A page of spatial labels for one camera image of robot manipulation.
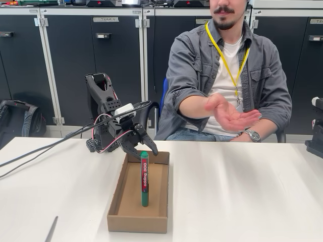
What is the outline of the person's right hand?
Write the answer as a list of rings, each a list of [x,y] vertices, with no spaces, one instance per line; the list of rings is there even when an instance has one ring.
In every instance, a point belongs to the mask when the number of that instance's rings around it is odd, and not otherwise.
[[[240,132],[254,125],[260,118],[258,110],[239,112],[222,95],[214,94],[207,99],[205,109],[211,111],[220,124],[228,132]]]

